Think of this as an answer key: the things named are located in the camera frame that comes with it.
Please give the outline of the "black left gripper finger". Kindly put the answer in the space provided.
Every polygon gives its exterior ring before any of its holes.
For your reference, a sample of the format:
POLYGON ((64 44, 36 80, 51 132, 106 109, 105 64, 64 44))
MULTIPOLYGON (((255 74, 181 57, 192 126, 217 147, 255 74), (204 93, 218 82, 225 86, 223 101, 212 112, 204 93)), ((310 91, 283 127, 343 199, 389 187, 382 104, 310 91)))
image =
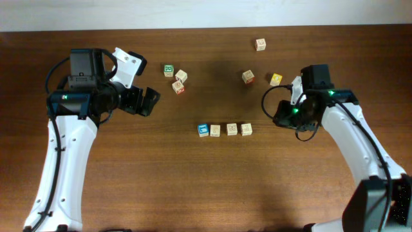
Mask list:
POLYGON ((142 100, 142 105, 140 108, 140 115, 147 117, 150 116, 155 104, 160 100, 160 93, 154 89, 147 87, 145 96, 142 100))
POLYGON ((141 111, 142 101, 144 99, 143 92, 144 90, 142 88, 136 89, 136 103, 135 103, 135 113, 136 114, 140 114, 140 111, 141 111))

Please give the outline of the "blue L wooden block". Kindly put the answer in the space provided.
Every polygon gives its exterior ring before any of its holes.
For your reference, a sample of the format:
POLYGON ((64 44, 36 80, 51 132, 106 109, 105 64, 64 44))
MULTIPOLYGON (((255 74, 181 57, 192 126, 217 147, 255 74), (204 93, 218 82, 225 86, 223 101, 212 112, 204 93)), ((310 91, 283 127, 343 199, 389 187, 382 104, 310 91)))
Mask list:
POLYGON ((209 127, 207 124, 199 124, 197 129, 200 137, 209 136, 209 127))

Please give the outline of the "red A wooden block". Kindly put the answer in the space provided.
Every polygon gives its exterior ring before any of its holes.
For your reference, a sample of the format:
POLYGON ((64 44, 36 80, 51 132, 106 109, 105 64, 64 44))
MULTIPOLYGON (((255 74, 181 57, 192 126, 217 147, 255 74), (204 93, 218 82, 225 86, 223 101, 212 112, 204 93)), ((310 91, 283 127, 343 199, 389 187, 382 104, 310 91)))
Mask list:
POLYGON ((252 134, 252 125, 251 123, 246 123, 241 125, 241 135, 247 136, 252 134))

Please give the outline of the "plain J wooden block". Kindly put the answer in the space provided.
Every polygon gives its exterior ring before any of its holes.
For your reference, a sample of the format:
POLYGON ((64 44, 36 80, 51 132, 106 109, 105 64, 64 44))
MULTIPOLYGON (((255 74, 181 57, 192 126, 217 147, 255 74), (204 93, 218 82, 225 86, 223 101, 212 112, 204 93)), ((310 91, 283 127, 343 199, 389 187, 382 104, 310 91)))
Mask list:
POLYGON ((211 124, 210 126, 210 136, 219 137, 220 136, 220 125, 211 124))

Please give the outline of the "butterfly I wooden block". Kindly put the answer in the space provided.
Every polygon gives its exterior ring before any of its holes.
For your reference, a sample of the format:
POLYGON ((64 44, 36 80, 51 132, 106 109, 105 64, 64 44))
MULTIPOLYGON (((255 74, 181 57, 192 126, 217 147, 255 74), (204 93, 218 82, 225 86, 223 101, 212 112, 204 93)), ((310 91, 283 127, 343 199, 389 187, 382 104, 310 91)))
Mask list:
POLYGON ((238 134, 238 127, 236 123, 229 123, 227 124, 227 135, 237 135, 238 134))

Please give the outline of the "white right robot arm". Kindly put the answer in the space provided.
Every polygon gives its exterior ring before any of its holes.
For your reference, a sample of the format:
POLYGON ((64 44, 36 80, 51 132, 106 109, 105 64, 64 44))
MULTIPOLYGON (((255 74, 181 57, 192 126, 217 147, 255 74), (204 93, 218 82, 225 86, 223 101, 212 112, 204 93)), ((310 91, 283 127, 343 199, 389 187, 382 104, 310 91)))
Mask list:
POLYGON ((280 101, 273 121, 296 133, 323 127, 357 187, 341 218, 304 231, 411 231, 411 176, 373 134, 351 90, 306 90, 294 102, 280 101))

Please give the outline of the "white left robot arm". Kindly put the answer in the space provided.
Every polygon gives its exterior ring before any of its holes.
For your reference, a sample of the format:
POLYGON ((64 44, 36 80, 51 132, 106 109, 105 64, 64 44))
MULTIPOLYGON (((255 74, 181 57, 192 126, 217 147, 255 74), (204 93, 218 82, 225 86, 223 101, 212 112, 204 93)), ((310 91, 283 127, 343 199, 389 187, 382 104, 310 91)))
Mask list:
POLYGON ((46 90, 48 149, 24 231, 81 231, 86 166, 99 127, 115 110, 147 117, 160 94, 133 86, 147 60, 116 48, 72 49, 70 74, 46 90))

